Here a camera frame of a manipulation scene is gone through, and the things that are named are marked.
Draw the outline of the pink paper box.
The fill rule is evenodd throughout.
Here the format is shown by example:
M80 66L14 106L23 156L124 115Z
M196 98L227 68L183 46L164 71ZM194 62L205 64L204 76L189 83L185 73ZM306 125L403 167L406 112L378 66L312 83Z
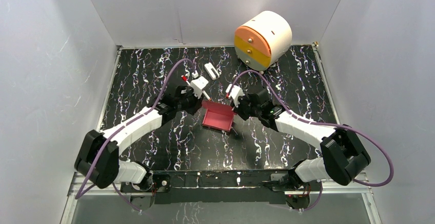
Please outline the pink paper box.
M203 126L224 132L231 130L235 115L232 106L204 100L202 101L202 107L206 110Z

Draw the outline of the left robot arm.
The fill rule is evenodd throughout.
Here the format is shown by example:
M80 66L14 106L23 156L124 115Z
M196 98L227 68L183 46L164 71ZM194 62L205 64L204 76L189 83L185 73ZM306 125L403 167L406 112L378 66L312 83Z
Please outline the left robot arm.
M151 107L117 126L103 132L89 131L75 160L75 170L100 189L112 183L129 182L140 191L150 190L153 186L150 168L139 161L122 161L120 155L144 135L174 119L178 112L194 115L203 98L202 88L178 86L173 94L164 91Z

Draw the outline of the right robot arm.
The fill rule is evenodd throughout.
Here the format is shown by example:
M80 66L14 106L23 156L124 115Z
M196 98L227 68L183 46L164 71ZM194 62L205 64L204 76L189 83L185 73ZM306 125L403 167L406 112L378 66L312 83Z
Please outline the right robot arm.
M331 128L304 122L303 117L274 104L266 89L244 94L240 87L228 86L226 93L233 111L243 120L256 117L264 127L292 135L320 150L321 157L297 162L282 184L302 190L310 181L332 179L346 186L371 163L362 142L349 127Z

